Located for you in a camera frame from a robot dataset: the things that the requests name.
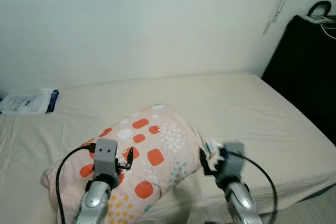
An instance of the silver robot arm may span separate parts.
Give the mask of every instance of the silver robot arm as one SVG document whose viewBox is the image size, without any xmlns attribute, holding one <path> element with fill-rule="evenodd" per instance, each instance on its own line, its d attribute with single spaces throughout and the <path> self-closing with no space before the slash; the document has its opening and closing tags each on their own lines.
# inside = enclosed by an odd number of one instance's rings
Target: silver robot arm
<svg viewBox="0 0 336 224">
<path fill-rule="evenodd" d="M 110 139 L 98 139 L 94 149 L 93 180 L 86 186 L 86 193 L 80 201 L 75 224 L 103 224 L 108 212 L 111 191 L 118 186 L 119 169 L 130 169 L 133 162 L 133 149 L 127 156 L 127 163 L 118 163 L 115 157 L 118 142 Z"/>
<path fill-rule="evenodd" d="M 227 143 L 220 149 L 220 154 L 225 160 L 221 160 L 215 165 L 216 171 L 210 169 L 206 155 L 200 149 L 201 164 L 204 175 L 213 175 L 217 186 L 224 191 L 228 210 L 233 219 L 233 224 L 263 224 L 255 200 L 249 193 L 247 185 L 240 182 L 240 172 L 243 169 L 244 160 L 226 155 L 227 151 L 234 153 L 244 153 L 242 143 Z"/>
</svg>

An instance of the white cable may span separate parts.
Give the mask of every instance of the white cable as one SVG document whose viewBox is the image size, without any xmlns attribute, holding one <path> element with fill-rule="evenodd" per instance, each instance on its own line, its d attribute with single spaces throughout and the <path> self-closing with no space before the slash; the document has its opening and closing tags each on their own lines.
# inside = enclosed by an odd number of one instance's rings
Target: white cable
<svg viewBox="0 0 336 224">
<path fill-rule="evenodd" d="M 331 36 L 330 34 L 327 33 L 327 31 L 324 29 L 324 26 L 321 24 L 321 28 L 324 31 L 325 35 L 327 35 L 328 37 L 332 38 L 332 39 L 336 39 L 335 37 Z"/>
</svg>

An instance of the mattress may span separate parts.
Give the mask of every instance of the mattress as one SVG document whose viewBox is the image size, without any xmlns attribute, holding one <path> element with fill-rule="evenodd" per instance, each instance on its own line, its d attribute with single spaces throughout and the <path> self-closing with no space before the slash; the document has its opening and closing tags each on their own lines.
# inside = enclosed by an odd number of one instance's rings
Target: mattress
<svg viewBox="0 0 336 224">
<path fill-rule="evenodd" d="M 335 146 L 293 105 L 251 74 L 120 81 L 60 90 L 48 115 L 0 115 L 3 223 L 55 223 L 39 180 L 50 164 L 149 104 L 177 109 L 207 137 L 241 141 L 273 179 L 279 209 L 336 183 Z M 242 179 L 260 213 L 272 210 L 266 178 L 246 164 Z M 230 222 L 224 194 L 201 170 L 164 195 L 138 223 Z"/>
</svg>

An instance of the pillow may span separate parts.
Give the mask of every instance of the pillow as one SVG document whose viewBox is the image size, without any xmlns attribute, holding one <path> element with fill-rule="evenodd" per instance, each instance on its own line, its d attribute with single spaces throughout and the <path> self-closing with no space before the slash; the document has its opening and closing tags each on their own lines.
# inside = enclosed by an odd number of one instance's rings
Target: pillow
<svg viewBox="0 0 336 224">
<path fill-rule="evenodd" d="M 199 148 L 209 157 L 210 150 L 214 150 L 212 141 L 205 141 L 196 127 L 164 104 L 133 114 L 83 145 L 101 137 L 118 141 L 117 158 L 121 162 L 125 162 L 130 148 L 134 156 L 131 170 L 121 171 L 119 185 L 111 193 L 104 220 L 111 224 L 134 223 L 167 191 L 200 168 Z M 85 185 L 92 179 L 93 158 L 93 153 L 80 151 L 62 168 L 59 188 L 66 223 L 73 223 L 78 213 Z M 46 169 L 41 178 L 55 207 L 55 178 L 60 162 Z"/>
</svg>

